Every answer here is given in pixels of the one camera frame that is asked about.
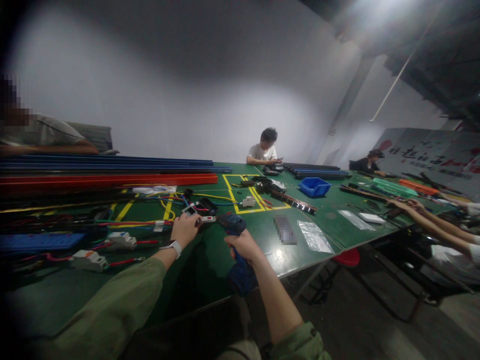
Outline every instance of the white t-shirt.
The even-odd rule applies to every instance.
[[[474,241],[476,244],[470,244],[472,259],[450,247],[432,245],[431,258],[428,261],[466,285],[480,285],[480,236],[475,236]],[[458,286],[425,265],[420,272],[440,285]]]
[[[67,123],[42,115],[33,115],[28,126],[5,126],[0,142],[13,146],[75,145],[85,138]]]
[[[277,158],[277,151],[275,150],[275,145],[272,145],[267,151],[263,151],[258,143],[248,150],[248,156],[257,160],[275,160]]]
[[[466,205],[466,210],[470,216],[480,215],[480,203],[469,202]]]

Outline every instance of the black shirt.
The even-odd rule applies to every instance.
[[[373,174],[374,172],[379,171],[380,169],[377,166],[377,164],[374,162],[371,163],[371,167],[369,168],[369,159],[367,157],[364,157],[358,161],[355,161],[351,166],[351,170]]]

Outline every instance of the red metal bar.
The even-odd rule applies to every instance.
[[[121,176],[58,176],[58,177],[17,177],[3,178],[0,181],[0,192],[10,193],[29,193],[45,190],[74,190],[87,188],[114,188],[126,184],[165,184],[173,185],[201,185],[216,184],[218,176],[216,174],[181,174],[181,175],[154,175],[151,177],[141,176],[141,178],[132,178],[133,175]]]

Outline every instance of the power drill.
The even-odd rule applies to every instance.
[[[216,221],[228,235],[240,236],[247,227],[247,223],[241,216],[232,213],[217,216]],[[230,269],[226,278],[230,286],[241,297],[244,297],[257,286],[257,277],[247,260],[239,254],[234,246],[232,249],[235,253],[236,264]]]

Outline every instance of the table leg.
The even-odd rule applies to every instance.
[[[305,271],[305,275],[302,275],[300,277],[300,279],[298,280],[298,286],[296,286],[296,289],[293,292],[293,301],[297,300],[300,297],[300,295],[304,292],[307,286],[309,286],[312,281],[317,277],[317,275],[320,274],[320,272],[328,262],[328,260],[325,260],[324,262],[319,263],[316,266],[315,270],[313,270],[313,272],[310,274],[310,276],[308,275],[308,269]]]

